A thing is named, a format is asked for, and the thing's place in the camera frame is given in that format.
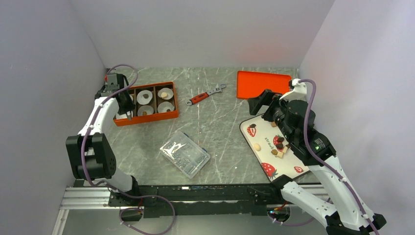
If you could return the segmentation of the metal tongs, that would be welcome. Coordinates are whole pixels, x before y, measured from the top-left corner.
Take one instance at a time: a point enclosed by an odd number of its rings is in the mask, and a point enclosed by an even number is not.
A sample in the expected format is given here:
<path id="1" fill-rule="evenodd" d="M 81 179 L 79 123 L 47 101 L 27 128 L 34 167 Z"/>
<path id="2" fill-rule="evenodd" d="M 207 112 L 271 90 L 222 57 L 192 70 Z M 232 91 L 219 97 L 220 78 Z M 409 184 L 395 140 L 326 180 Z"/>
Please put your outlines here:
<path id="1" fill-rule="evenodd" d="M 133 113 L 131 111 L 127 111 L 126 112 L 126 117 L 127 117 L 128 120 L 131 120 L 132 117 L 133 117 Z"/>

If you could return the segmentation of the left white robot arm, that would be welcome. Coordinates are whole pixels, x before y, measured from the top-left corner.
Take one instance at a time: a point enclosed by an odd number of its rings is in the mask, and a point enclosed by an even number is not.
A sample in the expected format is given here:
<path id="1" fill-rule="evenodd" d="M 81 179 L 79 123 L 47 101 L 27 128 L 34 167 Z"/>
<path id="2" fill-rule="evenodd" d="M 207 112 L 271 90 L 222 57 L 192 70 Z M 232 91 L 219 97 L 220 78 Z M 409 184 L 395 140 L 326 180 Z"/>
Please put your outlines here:
<path id="1" fill-rule="evenodd" d="M 109 73 L 106 83 L 94 96 L 94 107 L 87 123 L 75 136 L 66 140 L 72 173 L 92 187 L 106 186 L 129 206 L 140 201 L 137 180 L 117 167 L 115 154 L 105 131 L 116 116 L 132 117 L 135 104 L 128 93 L 125 75 Z"/>

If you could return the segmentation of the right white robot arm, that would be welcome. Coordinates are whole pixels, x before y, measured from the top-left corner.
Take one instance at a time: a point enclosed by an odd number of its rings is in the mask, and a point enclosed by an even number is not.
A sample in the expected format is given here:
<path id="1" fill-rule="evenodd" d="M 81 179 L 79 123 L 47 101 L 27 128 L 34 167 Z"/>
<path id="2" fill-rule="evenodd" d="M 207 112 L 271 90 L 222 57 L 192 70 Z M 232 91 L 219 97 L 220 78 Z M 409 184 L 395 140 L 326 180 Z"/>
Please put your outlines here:
<path id="1" fill-rule="evenodd" d="M 332 143 L 315 129 L 312 102 L 286 101 L 282 94 L 264 90 L 259 96 L 249 98 L 248 104 L 250 115 L 256 115 L 264 105 L 268 107 L 261 117 L 277 125 L 294 156 L 318 178 L 332 204 L 303 191 L 285 175 L 272 180 L 271 200 L 297 205 L 319 221 L 329 235 L 377 235 L 387 221 L 363 202 L 343 171 Z"/>

